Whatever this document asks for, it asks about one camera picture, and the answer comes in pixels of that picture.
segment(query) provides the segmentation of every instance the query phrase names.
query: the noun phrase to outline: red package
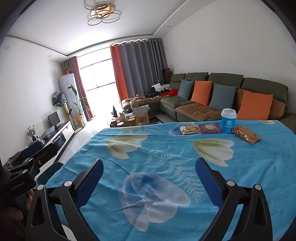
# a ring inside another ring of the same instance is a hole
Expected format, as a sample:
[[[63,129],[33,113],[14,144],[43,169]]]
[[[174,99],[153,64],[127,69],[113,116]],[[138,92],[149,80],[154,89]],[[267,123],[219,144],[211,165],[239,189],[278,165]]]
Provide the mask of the red package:
[[[198,125],[198,130],[202,134],[223,133],[218,124],[202,124],[202,125]]]
[[[173,89],[173,90],[165,92],[165,93],[159,92],[158,95],[160,95],[160,96],[167,96],[167,95],[176,96],[178,94],[178,91],[179,91],[178,89]]]

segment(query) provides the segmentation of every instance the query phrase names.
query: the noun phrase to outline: black clamp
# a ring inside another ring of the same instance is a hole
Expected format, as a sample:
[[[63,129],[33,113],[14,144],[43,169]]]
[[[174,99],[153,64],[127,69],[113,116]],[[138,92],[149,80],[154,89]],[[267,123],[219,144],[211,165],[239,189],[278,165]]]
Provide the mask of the black clamp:
[[[221,241],[239,204],[243,204],[243,208],[229,241],[273,240],[270,212],[259,184],[246,188],[232,180],[226,181],[203,158],[197,159],[195,170],[212,203],[219,207],[214,220],[199,241]]]
[[[55,207],[59,204],[77,241],[99,241],[79,209],[88,202],[103,171],[103,162],[97,159],[88,171],[81,172],[74,181],[65,181],[55,188],[39,185],[28,214],[25,239],[68,240]]]

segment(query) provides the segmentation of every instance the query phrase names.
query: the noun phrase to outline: wall outlet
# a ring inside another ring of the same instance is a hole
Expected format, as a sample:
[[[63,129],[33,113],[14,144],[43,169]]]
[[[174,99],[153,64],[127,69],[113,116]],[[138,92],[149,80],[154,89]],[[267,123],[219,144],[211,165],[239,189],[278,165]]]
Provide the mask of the wall outlet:
[[[37,130],[40,126],[42,126],[41,122],[35,124],[35,130]]]

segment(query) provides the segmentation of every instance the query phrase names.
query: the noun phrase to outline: potted plant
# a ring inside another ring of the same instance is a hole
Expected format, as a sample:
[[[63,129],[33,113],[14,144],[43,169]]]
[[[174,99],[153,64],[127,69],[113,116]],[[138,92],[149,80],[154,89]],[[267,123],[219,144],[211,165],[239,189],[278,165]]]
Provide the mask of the potted plant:
[[[33,141],[37,141],[37,138],[35,137],[36,131],[35,127],[31,127],[31,125],[27,128],[27,136],[31,137]]]
[[[66,75],[66,74],[69,74],[70,71],[72,71],[72,68],[71,67],[65,67],[65,68],[62,68],[62,71],[63,71],[64,75]]]
[[[89,110],[89,108],[88,108],[87,106],[83,106],[83,105],[81,104],[81,100],[82,100],[82,99],[85,99],[86,97],[82,97],[81,99],[78,100],[78,99],[77,99],[77,90],[75,89],[75,87],[74,87],[73,85],[71,85],[71,89],[72,89],[73,93],[74,93],[75,96],[76,96],[76,103],[73,102],[73,103],[76,105],[76,107],[77,107],[77,111],[74,110],[74,111],[78,114],[78,115],[76,116],[76,119],[79,121],[80,126],[81,126],[82,128],[84,128],[84,124],[83,124],[83,122],[82,122],[83,108],[86,109],[86,110]]]

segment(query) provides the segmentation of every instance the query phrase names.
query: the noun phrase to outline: window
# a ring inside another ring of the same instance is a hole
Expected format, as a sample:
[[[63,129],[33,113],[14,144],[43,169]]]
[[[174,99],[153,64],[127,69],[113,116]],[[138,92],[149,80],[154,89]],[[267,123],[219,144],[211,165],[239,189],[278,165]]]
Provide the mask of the window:
[[[113,106],[121,110],[110,48],[78,57],[80,75],[89,105],[100,121],[111,119]]]
[[[115,83],[111,59],[80,69],[85,91]]]

